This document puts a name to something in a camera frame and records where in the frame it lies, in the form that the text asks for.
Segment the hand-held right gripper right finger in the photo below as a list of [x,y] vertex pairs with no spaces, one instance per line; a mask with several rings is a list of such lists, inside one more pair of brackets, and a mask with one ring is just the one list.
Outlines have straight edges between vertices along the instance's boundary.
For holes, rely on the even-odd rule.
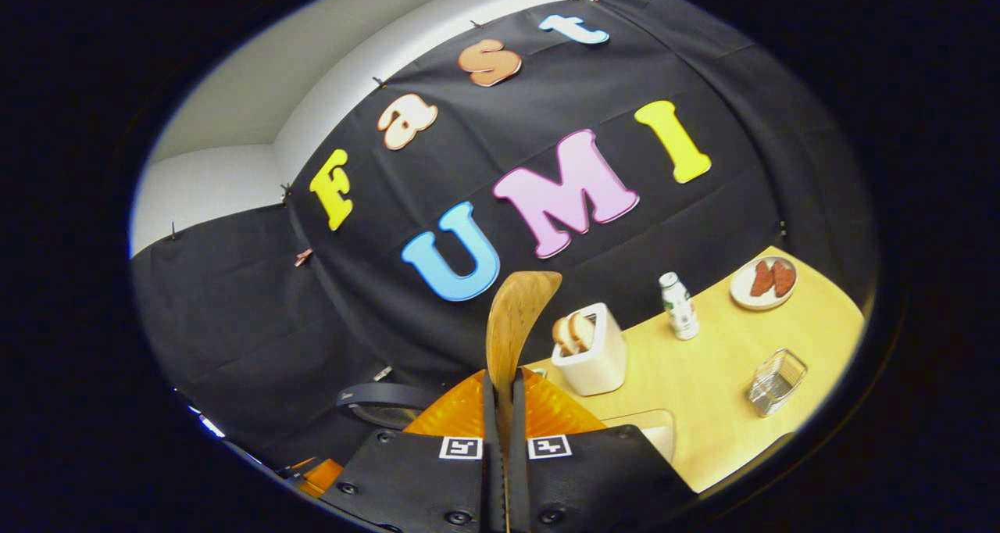
[[532,370],[512,393],[511,533],[655,533],[696,504],[639,427],[604,425]]

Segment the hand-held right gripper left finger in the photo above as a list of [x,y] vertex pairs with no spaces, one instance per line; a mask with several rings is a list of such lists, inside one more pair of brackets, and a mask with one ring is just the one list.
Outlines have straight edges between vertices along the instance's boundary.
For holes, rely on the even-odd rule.
[[428,410],[445,431],[375,431],[320,500],[373,533],[505,533],[494,406],[479,370]]

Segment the black rice cooker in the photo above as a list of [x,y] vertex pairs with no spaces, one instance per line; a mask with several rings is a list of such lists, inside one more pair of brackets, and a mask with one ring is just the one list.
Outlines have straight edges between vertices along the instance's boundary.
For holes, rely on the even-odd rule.
[[376,427],[402,431],[436,402],[443,391],[393,382],[366,382],[340,390],[336,408]]

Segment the clear rice container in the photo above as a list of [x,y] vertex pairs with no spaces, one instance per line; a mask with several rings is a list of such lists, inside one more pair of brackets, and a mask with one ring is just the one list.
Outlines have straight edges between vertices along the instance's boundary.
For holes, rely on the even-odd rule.
[[602,419],[608,427],[633,425],[645,435],[660,455],[673,462],[676,452],[676,421],[670,410],[653,409]]

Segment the wooden spoon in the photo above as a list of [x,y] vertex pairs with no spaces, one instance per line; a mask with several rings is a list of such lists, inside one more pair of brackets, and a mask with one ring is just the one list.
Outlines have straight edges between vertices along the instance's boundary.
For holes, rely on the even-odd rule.
[[503,281],[489,309],[487,373],[495,391],[495,415],[502,441],[513,426],[513,382],[520,355],[543,309],[561,286],[557,272],[514,272]]

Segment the wire chopstick holder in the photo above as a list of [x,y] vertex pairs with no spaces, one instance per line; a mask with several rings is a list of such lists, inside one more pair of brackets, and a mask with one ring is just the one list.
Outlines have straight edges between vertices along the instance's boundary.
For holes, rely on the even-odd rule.
[[809,367],[788,349],[775,352],[755,370],[747,389],[747,400],[761,417],[782,407],[804,381]]

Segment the white toaster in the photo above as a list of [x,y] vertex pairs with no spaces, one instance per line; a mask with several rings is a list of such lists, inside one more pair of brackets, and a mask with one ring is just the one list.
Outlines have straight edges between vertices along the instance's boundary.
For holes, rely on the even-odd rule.
[[603,302],[585,306],[570,316],[576,315],[594,327],[589,349],[567,357],[560,345],[554,344],[551,362],[578,395],[617,390],[627,373],[627,344],[617,320]]

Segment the white milk bottle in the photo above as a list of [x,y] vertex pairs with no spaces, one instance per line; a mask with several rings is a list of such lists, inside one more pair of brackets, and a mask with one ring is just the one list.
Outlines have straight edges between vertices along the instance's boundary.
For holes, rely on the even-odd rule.
[[691,294],[680,281],[678,274],[668,272],[659,278],[664,311],[670,318],[673,333],[679,340],[687,341],[700,331]]

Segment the white plate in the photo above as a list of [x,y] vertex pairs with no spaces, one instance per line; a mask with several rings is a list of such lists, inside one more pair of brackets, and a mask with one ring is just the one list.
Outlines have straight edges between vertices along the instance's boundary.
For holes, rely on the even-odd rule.
[[760,297],[751,297],[749,292],[755,277],[755,266],[757,262],[761,261],[761,259],[767,261],[770,266],[772,265],[772,262],[775,262],[775,259],[784,259],[784,261],[790,263],[790,265],[794,267],[798,280],[796,266],[794,266],[793,262],[789,259],[784,258],[784,256],[762,256],[760,259],[754,259],[754,261],[747,262],[746,265],[741,266],[730,281],[730,295],[739,306],[743,306],[743,308],[746,309],[752,309],[752,311],[768,311],[768,309],[774,309],[776,306],[784,304],[791,297],[791,294],[795,290],[797,284],[796,280],[793,290],[790,291],[786,297],[781,299],[776,298],[774,288],[771,288],[770,291]]

